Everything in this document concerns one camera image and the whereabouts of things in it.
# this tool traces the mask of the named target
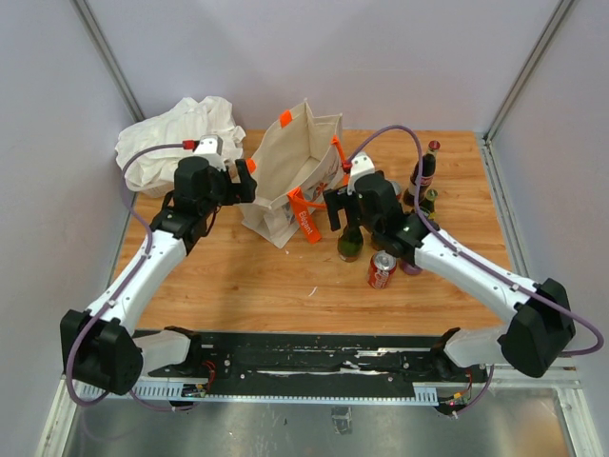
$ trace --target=bottle label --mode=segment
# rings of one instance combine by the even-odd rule
[[[421,186],[429,186],[433,180],[434,180],[433,174],[431,176],[422,176]]]
[[[432,174],[431,176],[423,176],[421,178],[421,190],[424,190],[425,188],[428,188],[431,185],[431,182],[434,180],[434,175]],[[408,192],[410,193],[410,195],[414,195],[415,194],[415,189],[417,188],[417,185],[414,183],[414,179],[410,180],[410,183],[408,184]]]

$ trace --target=brown glass bottle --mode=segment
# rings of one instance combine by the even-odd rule
[[[427,152],[422,158],[422,177],[421,177],[421,192],[419,193],[419,203],[425,198],[427,188],[431,186],[436,173],[436,154],[440,149],[440,142],[431,141],[427,147]],[[415,205],[415,188],[417,187],[416,180],[419,173],[419,162],[415,165],[410,175],[410,183],[408,189],[403,193],[403,202],[405,205],[413,207]]]

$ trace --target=green bottle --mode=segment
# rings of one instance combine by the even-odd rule
[[[339,257],[345,262],[354,262],[362,253],[363,237],[359,226],[346,226],[339,238]]]
[[[438,197],[438,192],[435,189],[430,189],[425,194],[423,201],[419,203],[419,208],[430,221],[433,221],[436,217],[436,197]]]

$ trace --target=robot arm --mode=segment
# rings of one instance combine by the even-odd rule
[[[523,289],[569,309],[566,291],[548,279],[542,285],[507,271],[463,246],[445,230],[430,222],[444,240],[422,222],[417,214],[406,214],[395,191],[381,171],[375,171],[370,158],[361,153],[352,162],[347,186],[324,193],[330,226],[341,226],[339,210],[347,221],[363,226],[373,241],[407,264],[433,271],[476,297],[505,323],[483,330],[448,330],[432,352],[436,368],[450,377],[455,368],[477,364],[509,363],[522,373],[541,377],[575,335],[570,318],[545,306]],[[478,268],[465,257],[480,262]],[[514,286],[494,277],[489,270],[509,277]]]
[[[161,211],[150,224],[151,243],[144,241],[120,276],[85,311],[70,310],[62,319],[62,352],[67,369],[70,350],[83,326],[109,305],[76,352],[74,379],[122,395],[142,373],[196,358],[200,348],[197,335],[185,329],[167,328],[131,338],[167,275],[201,237],[209,234],[219,208],[250,203],[255,198],[256,182],[250,175],[253,163],[235,162],[239,182],[234,183],[220,155],[219,137],[204,137],[193,142],[193,148],[194,154],[179,162],[175,190],[166,195]]]

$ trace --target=soda can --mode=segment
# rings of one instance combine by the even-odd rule
[[[386,288],[391,279],[391,275],[398,267],[396,258],[380,250],[370,259],[367,281],[373,288]]]

